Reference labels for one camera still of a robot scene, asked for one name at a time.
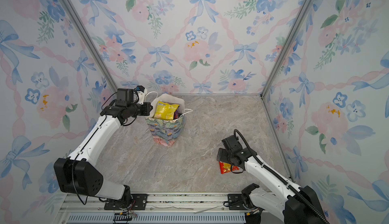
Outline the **red small snack packet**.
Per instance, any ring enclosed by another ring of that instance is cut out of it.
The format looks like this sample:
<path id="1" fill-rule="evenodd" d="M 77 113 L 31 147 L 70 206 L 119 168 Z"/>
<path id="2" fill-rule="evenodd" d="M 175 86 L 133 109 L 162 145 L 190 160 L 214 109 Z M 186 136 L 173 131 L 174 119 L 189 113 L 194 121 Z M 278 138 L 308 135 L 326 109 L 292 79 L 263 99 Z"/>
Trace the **red small snack packet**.
<path id="1" fill-rule="evenodd" d="M 240 170 L 239 167 L 233 166 L 233 165 L 231 165 L 229 163 L 225 163 L 225 162 L 219 162 L 219 168 L 220 168 L 221 174 L 225 174 L 228 172 L 236 172 L 236 171 Z"/>

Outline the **yellow snack packet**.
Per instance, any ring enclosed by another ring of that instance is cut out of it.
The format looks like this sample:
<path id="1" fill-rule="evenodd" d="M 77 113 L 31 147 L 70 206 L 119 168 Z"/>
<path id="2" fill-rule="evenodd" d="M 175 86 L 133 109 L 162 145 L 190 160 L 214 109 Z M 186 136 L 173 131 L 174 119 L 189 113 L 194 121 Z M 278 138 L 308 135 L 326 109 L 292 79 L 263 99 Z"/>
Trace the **yellow snack packet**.
<path id="1" fill-rule="evenodd" d="M 168 104 L 158 101 L 154 118 L 161 120 L 174 120 L 174 115 L 178 108 L 178 104 Z"/>

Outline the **floral paper gift bag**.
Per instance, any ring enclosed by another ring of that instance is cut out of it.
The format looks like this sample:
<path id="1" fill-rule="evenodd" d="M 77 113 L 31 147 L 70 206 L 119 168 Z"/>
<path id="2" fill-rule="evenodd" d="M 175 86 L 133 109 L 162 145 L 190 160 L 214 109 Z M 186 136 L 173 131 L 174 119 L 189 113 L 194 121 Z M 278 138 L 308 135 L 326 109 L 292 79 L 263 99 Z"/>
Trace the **floral paper gift bag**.
<path id="1" fill-rule="evenodd" d="M 179 108 L 177 110 L 179 113 L 181 113 L 181 117 L 176 120 L 155 119 L 154 114 L 158 101 L 168 104 L 178 104 Z M 150 113 L 150 116 L 145 117 L 145 120 L 153 136 L 153 140 L 157 144 L 165 147 L 173 146 L 185 126 L 186 114 L 193 112 L 193 110 L 185 107 L 185 102 L 183 99 L 166 93 L 157 96 L 152 101 L 151 105 L 153 106 L 153 109 Z"/>

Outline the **purple Fox's berries bag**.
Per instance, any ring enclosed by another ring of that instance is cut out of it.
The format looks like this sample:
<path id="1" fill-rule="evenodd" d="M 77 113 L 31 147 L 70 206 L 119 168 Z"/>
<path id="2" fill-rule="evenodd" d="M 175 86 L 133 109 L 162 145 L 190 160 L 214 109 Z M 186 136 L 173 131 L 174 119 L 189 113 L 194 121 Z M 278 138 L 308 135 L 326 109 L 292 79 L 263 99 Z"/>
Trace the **purple Fox's berries bag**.
<path id="1" fill-rule="evenodd" d="M 174 112 L 173 119 L 176 120 L 176 119 L 179 119 L 180 117 L 181 117 L 181 113 L 179 113 L 178 110 L 176 110 Z"/>

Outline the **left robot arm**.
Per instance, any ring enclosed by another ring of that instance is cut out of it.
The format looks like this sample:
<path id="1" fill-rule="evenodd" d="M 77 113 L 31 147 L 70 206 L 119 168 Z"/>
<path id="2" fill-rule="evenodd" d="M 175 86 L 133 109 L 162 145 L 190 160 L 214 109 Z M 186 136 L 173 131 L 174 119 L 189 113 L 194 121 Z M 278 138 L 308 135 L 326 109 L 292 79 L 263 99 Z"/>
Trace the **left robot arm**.
<path id="1" fill-rule="evenodd" d="M 122 126 L 129 126 L 128 120 L 149 116 L 153 107 L 145 102 L 147 89 L 138 85 L 134 89 L 120 88 L 103 104 L 100 117 L 82 143 L 67 158 L 54 163 L 59 188 L 63 193 L 78 197 L 97 197 L 120 201 L 129 206 L 133 200 L 129 186 L 105 180 L 96 169 L 98 157 L 111 136 Z"/>

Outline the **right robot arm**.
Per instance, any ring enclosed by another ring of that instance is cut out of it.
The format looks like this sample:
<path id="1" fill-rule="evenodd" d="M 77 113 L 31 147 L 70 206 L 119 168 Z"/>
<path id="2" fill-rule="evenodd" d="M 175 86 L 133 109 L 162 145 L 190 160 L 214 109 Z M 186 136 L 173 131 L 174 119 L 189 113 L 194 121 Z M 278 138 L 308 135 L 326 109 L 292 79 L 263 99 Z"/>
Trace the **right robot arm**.
<path id="1" fill-rule="evenodd" d="M 246 215 L 267 211 L 286 224 L 328 223 L 319 198 L 311 187 L 301 187 L 270 167 L 239 132 L 223 139 L 217 161 L 238 167 L 256 177 L 267 190 L 252 183 L 240 195 L 229 194 L 224 206 L 245 210 Z"/>

